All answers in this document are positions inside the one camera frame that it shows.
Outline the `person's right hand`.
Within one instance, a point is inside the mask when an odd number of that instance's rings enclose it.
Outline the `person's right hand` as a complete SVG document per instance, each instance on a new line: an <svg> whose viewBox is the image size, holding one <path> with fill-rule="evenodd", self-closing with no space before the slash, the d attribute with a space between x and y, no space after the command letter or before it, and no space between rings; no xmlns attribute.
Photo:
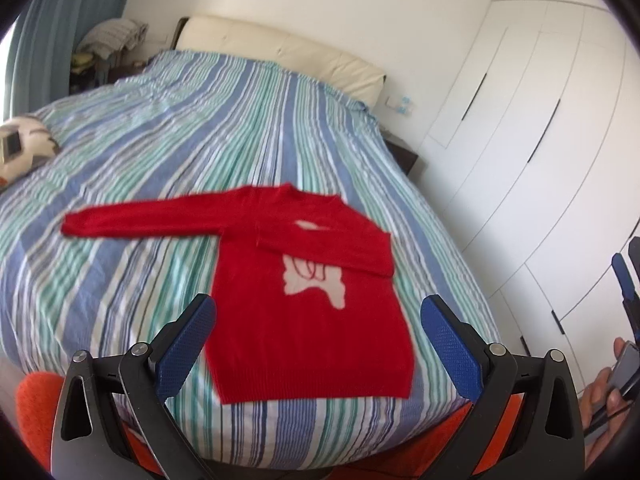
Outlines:
<svg viewBox="0 0 640 480"><path fill-rule="evenodd" d="M606 408L608 424L596 440L585 444L585 468L588 469L598 456L606 449L611 440L620 431L629 411L623 411L628 403L617 389L608 390L608 378L612 373L611 367L605 367L597 374L596 379L589 384L579 401L582 428L587 429L591 424L593 414L598 408Z"/></svg>

